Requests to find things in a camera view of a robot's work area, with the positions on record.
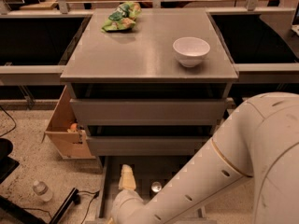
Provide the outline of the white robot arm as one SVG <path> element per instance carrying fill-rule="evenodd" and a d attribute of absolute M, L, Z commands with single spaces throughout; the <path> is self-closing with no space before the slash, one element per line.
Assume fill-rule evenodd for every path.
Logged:
<path fill-rule="evenodd" d="M 299 95 L 259 94 L 240 105 L 148 203 L 133 190 L 112 205 L 115 224 L 174 224 L 254 179 L 252 224 L 299 224 Z"/>

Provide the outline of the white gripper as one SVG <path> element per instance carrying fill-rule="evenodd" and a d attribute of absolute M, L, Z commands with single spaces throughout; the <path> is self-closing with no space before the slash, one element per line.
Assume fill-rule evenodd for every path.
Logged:
<path fill-rule="evenodd" d="M 119 189 L 121 192 L 113 201 L 110 215 L 115 224 L 123 224 L 134 211 L 144 206 L 143 199 L 135 191 L 133 169 L 127 164 L 121 168 Z"/>

